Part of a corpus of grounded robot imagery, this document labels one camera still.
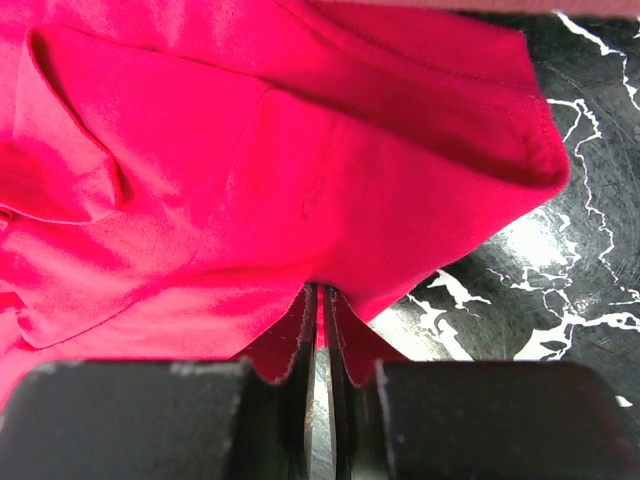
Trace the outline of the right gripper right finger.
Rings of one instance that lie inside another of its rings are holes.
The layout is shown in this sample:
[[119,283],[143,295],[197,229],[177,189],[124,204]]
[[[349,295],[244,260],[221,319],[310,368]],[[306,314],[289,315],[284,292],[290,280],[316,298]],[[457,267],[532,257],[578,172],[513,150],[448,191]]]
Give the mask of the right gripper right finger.
[[611,388],[568,362],[412,361],[324,292],[339,479],[635,479]]

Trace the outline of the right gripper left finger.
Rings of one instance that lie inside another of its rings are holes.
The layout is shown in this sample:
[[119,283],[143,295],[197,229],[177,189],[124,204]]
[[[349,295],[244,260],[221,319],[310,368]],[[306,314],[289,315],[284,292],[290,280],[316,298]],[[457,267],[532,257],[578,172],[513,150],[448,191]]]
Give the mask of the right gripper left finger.
[[5,479],[305,479],[317,290],[227,361],[56,361],[1,415]]

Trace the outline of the bright pink-red t-shirt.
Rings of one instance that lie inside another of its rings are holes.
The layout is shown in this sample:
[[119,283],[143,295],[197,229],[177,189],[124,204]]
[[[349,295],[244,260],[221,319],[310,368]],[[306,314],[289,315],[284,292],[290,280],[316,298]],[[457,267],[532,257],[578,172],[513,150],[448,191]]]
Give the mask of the bright pink-red t-shirt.
[[324,1],[1,5],[1,393],[370,320],[566,185],[524,36]]

